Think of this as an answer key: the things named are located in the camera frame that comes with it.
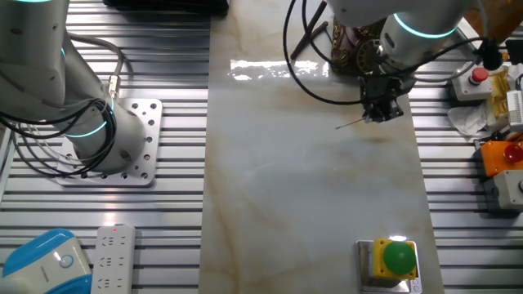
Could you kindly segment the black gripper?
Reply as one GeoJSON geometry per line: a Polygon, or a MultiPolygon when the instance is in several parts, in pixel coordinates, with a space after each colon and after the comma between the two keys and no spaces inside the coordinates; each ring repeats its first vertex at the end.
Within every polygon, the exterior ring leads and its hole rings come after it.
{"type": "MultiPolygon", "coordinates": [[[[366,123],[379,123],[380,112],[371,106],[379,101],[394,100],[398,96],[409,93],[414,84],[413,78],[360,76],[360,102],[364,108],[364,121],[366,123]]],[[[403,109],[400,106],[388,106],[382,112],[383,122],[391,121],[403,115],[403,109]]]]}

